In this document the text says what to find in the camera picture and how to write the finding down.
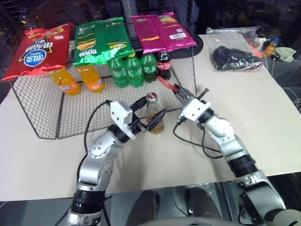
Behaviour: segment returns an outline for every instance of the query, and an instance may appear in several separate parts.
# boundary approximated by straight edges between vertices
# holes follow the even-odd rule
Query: table surface
[[[217,72],[209,59],[209,37],[195,56],[199,92],[210,89],[204,100],[229,120],[235,133],[267,176],[301,170],[301,117],[271,75],[256,72]],[[172,134],[174,111],[165,117],[161,134],[139,134],[119,153],[107,193],[232,180],[224,159],[208,159],[199,147]],[[76,170],[84,156],[83,135],[59,140],[39,139],[14,93],[0,105],[0,201],[72,197]],[[90,132],[93,137],[104,130]],[[186,122],[178,134],[200,142],[202,132]],[[205,144],[217,147],[208,135]]]

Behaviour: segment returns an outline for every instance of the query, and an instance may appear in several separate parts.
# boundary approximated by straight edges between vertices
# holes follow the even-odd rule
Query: metal wire basket
[[[141,51],[142,47],[130,18],[134,15],[161,14],[173,11],[180,23],[191,35],[193,34],[193,0],[185,2],[181,0],[74,0],[71,2],[66,0],[4,0],[0,3],[1,29],[5,31],[5,42],[2,42],[1,45],[5,45],[2,51],[5,51],[5,56],[8,57],[4,57],[0,61],[3,71],[7,70],[23,37],[23,25],[18,13],[20,7],[28,7],[39,17],[46,28],[69,22],[79,25],[96,18],[106,19],[123,16],[128,36],[135,51]],[[70,61],[73,49],[74,41],[70,41]],[[172,65],[170,82],[180,83],[196,94],[193,50],[191,57],[172,59]],[[72,63],[69,63],[66,68],[81,83],[80,75]],[[86,86],[81,83],[81,93],[70,97],[62,93],[47,74],[23,76],[10,82],[20,106],[39,138],[56,139],[84,133],[92,110],[106,99],[123,100],[130,105],[148,92],[155,92],[163,108],[171,111],[180,107],[172,92],[161,85],[159,81],[145,84],[139,88],[128,86],[120,89],[113,82],[107,65],[95,65],[95,69],[106,84],[106,89],[100,94],[89,92]],[[143,118],[145,115],[145,109],[139,110],[139,117]],[[106,128],[111,123],[110,111],[108,107],[104,107],[94,115],[89,131]]]

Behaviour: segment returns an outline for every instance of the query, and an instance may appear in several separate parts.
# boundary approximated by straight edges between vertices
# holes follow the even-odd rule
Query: robotic arm
[[[281,196],[264,173],[257,169],[255,160],[239,137],[234,134],[232,125],[214,114],[210,103],[201,99],[207,91],[206,89],[196,98],[188,90],[174,85],[173,92],[182,103],[182,113],[178,117],[177,124],[180,125],[189,119],[195,121],[200,129],[205,128],[209,131],[237,177],[236,184],[244,190],[240,197],[253,224],[301,225],[301,213],[285,209]]]
[[[109,184],[115,157],[123,145],[135,139],[139,132],[152,130],[163,118],[166,110],[159,112],[145,126],[134,112],[146,104],[142,97],[130,107],[123,101],[111,102],[111,118],[116,124],[108,127],[88,147],[87,156],[79,169],[77,191],[68,211],[67,226],[99,226],[103,214],[105,190]]]

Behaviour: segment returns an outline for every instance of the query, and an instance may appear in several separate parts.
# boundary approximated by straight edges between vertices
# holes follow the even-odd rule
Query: green soda bottle
[[[134,87],[143,85],[143,71],[139,59],[135,53],[128,56],[126,60],[126,69],[129,82]]]
[[[144,79],[146,82],[155,81],[157,78],[157,61],[152,53],[144,54],[141,58]]]
[[[112,72],[114,82],[120,88],[128,85],[127,71],[124,68],[124,63],[122,59],[112,59],[109,61],[109,69]]]

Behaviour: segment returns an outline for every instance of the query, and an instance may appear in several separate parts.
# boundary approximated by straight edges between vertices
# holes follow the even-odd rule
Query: snack bag
[[[103,65],[132,53],[122,17],[93,21],[76,29],[74,66]]]
[[[175,19],[174,13],[132,16],[143,53],[170,52],[196,46],[190,34]]]
[[[66,66],[73,24],[37,28],[23,37],[2,81],[24,75],[41,75]]]

